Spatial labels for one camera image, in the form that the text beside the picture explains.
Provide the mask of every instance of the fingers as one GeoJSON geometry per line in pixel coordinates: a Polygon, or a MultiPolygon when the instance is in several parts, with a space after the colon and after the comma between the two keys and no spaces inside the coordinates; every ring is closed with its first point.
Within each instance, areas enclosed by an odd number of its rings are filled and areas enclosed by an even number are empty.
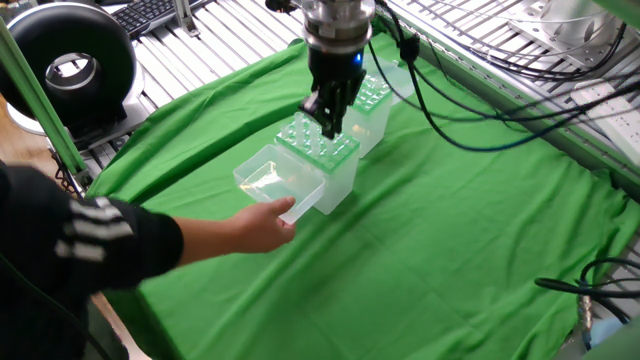
{"type": "Polygon", "coordinates": [[[293,205],[295,205],[295,203],[296,199],[293,196],[289,196],[286,198],[278,199],[269,204],[269,206],[271,207],[271,211],[274,215],[282,215],[289,211],[293,207],[293,205]]]}
{"type": "Polygon", "coordinates": [[[285,224],[282,227],[282,234],[284,235],[285,242],[293,240],[293,238],[296,236],[296,226],[285,224]]]}

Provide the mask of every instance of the power strip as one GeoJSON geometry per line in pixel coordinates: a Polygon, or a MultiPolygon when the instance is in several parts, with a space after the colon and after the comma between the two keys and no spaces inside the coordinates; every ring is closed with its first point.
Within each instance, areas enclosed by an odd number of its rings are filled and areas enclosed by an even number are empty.
{"type": "MultiPolygon", "coordinates": [[[[607,82],[590,80],[577,84],[571,98],[578,105],[585,105],[614,91],[607,82]]],[[[636,166],[640,166],[640,113],[633,110],[633,106],[627,100],[623,97],[613,98],[587,111],[587,116],[591,119],[597,118],[596,124],[609,140],[636,166]]]]}

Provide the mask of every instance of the white stripe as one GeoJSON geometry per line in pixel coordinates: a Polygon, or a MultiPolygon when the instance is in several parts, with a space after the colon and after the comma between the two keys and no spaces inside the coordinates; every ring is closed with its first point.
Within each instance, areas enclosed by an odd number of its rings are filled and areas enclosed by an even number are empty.
{"type": "Polygon", "coordinates": [[[68,258],[69,256],[71,256],[71,248],[62,240],[58,240],[53,250],[56,252],[56,255],[58,255],[58,257],[68,258]]]}
{"type": "Polygon", "coordinates": [[[111,203],[109,202],[109,199],[107,198],[96,198],[96,204],[98,206],[100,206],[101,208],[106,208],[106,207],[112,207],[111,203]]]}
{"type": "Polygon", "coordinates": [[[74,220],[66,230],[68,236],[80,235],[100,240],[113,240],[133,235],[131,226],[125,221],[117,224],[97,225],[84,220],[74,220]]]}
{"type": "Polygon", "coordinates": [[[73,255],[80,260],[102,262],[106,253],[101,246],[75,243],[73,245],[73,255]]]}
{"type": "Polygon", "coordinates": [[[71,200],[71,211],[76,214],[84,215],[94,220],[113,220],[117,217],[121,217],[122,213],[115,206],[109,206],[107,208],[94,208],[80,205],[77,201],[71,200]]]}

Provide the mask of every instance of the transparent plastic box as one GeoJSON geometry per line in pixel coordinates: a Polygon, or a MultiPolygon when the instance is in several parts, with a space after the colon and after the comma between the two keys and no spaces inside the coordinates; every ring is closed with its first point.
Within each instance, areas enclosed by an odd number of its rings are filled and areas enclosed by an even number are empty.
{"type": "Polygon", "coordinates": [[[340,134],[329,140],[322,136],[318,124],[296,113],[276,136],[276,143],[324,178],[324,194],[314,205],[323,214],[330,214],[353,190],[360,151],[360,142],[354,137],[340,134]]]}
{"type": "MultiPolygon", "coordinates": [[[[387,80],[403,96],[410,96],[414,89],[406,70],[396,64],[378,58],[387,80]]],[[[367,75],[358,97],[347,110],[343,120],[344,131],[360,141],[360,157],[364,157],[384,137],[391,106],[400,100],[384,81],[371,55],[364,56],[367,75]]]]}
{"type": "Polygon", "coordinates": [[[325,192],[325,179],[299,160],[267,145],[233,171],[236,184],[258,202],[293,196],[296,204],[280,216],[295,223],[325,192]]]}

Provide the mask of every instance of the human hand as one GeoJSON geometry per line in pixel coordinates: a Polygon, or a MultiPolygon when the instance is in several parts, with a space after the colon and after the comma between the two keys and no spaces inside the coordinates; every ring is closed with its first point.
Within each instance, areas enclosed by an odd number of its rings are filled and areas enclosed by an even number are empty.
{"type": "Polygon", "coordinates": [[[266,253],[293,240],[295,225],[285,223],[279,216],[289,211],[295,201],[287,197],[250,205],[226,220],[233,233],[233,252],[266,253]]]}

